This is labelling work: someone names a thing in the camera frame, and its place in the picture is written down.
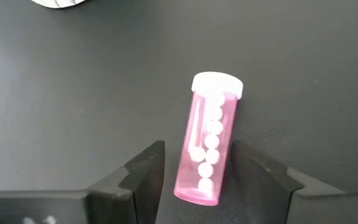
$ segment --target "dark gray surface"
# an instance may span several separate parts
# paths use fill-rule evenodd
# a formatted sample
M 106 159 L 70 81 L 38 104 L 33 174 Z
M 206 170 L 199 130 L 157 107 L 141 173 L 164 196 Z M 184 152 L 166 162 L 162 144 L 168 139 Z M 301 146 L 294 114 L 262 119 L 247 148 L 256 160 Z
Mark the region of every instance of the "dark gray surface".
M 244 223 L 176 199 L 193 75 L 244 82 L 233 134 L 358 190 L 358 0 L 0 0 L 0 189 L 77 189 L 166 140 L 157 223 Z

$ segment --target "plastic vial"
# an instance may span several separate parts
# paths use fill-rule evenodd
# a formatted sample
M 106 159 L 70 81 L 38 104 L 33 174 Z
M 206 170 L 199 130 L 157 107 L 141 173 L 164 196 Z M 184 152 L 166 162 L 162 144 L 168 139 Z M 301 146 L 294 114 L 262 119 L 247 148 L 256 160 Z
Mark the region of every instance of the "plastic vial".
M 203 72 L 194 77 L 193 102 L 174 194 L 199 205 L 217 205 L 242 82 L 231 75 Z

